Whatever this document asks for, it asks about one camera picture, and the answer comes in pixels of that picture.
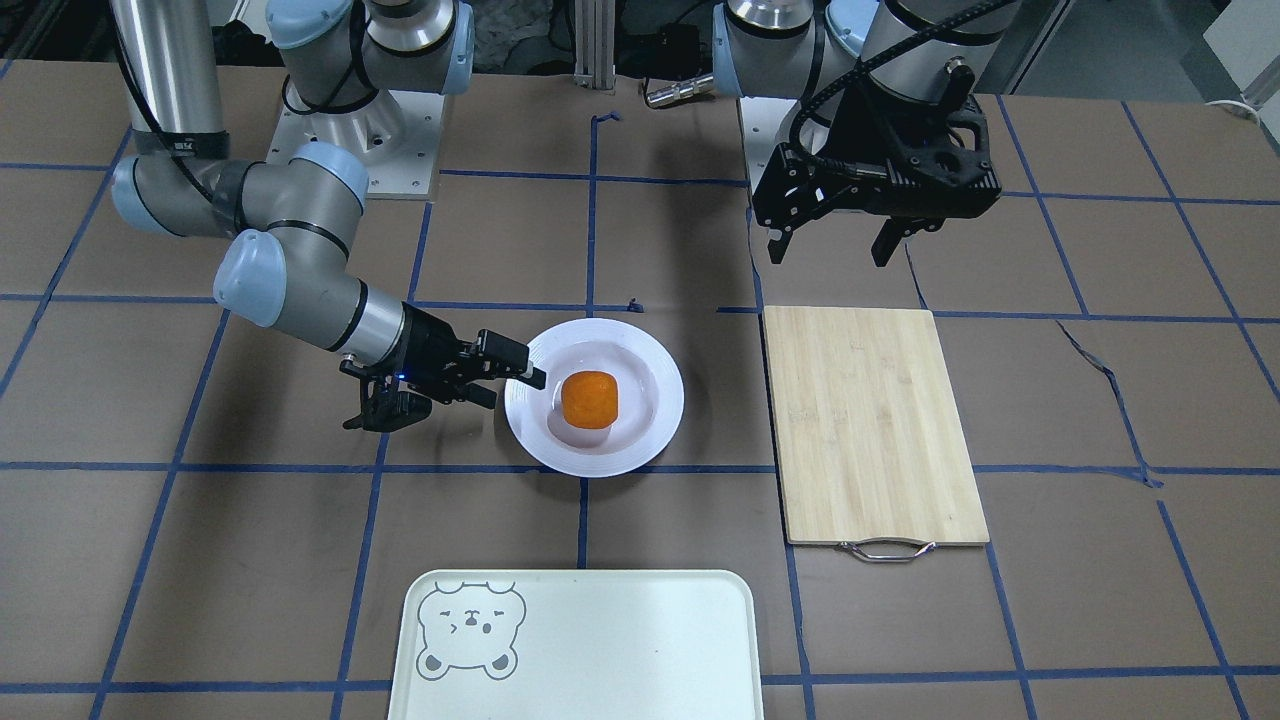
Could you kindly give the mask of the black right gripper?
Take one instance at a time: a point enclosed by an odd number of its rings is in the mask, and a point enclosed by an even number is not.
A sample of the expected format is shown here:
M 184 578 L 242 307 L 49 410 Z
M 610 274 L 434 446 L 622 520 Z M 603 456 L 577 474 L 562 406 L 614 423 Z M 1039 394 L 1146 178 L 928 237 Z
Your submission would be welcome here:
M 494 410 L 498 393 L 480 380 L 506 379 L 534 389 L 547 387 L 547 374 L 531 365 L 530 347 L 494 331 L 474 340 L 458 338 L 449 323 L 412 307 L 390 355 L 398 373 L 415 392 L 439 404 L 468 402 Z

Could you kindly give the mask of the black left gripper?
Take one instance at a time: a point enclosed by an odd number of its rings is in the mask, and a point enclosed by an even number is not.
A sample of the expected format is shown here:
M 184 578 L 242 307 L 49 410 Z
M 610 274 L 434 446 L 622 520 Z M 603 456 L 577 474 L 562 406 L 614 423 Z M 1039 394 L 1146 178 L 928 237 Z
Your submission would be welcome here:
M 989 210 L 1004 187 L 974 83 L 950 76 L 940 102 L 915 102 L 859 79 L 841 92 L 823 140 L 778 142 L 751 193 L 771 264 L 785 260 L 794 231 L 833 211 L 884 217 L 872 245 L 884 268 L 915 231 Z

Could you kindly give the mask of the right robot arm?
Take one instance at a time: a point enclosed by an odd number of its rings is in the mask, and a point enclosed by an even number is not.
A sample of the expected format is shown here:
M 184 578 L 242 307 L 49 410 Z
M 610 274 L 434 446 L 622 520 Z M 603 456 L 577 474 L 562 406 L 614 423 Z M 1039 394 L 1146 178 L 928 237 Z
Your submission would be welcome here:
M 470 83 L 474 10 L 462 1 L 270 1 L 271 42 L 297 117 L 352 120 L 314 131 L 280 161 L 230 155 L 204 1 L 114 1 L 116 64 L 137 152 L 111 199 L 137 229 L 223 237 L 214 300 L 255 325 L 340 357 L 361 414 L 416 419 L 434 404 L 494 407 L 488 380 L 543 389 L 529 347 L 492 331 L 458 338 L 442 319 L 348 273 L 369 204 L 369 164 L 406 149 L 394 92 L 452 95 Z

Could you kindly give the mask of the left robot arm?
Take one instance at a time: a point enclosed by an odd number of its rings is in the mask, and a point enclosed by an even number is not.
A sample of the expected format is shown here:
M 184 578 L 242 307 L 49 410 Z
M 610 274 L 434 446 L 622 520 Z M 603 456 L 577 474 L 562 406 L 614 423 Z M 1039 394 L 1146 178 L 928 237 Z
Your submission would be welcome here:
M 974 95 L 1015 1 L 726 1 L 713 13 L 716 88 L 787 99 L 751 183 L 773 264 L 835 211 L 882 217 L 870 255 L 975 219 L 1001 197 Z

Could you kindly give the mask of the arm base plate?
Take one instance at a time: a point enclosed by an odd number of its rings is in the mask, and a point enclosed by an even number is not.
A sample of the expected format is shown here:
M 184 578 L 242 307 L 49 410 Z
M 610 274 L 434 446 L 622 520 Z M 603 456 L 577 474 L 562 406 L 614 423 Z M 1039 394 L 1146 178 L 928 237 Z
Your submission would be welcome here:
M 283 164 L 303 143 L 323 141 L 352 152 L 367 169 L 370 199 L 433 201 L 438 159 L 451 97 L 439 94 L 381 91 L 369 105 L 347 114 L 296 113 L 303 105 L 285 91 L 265 161 Z

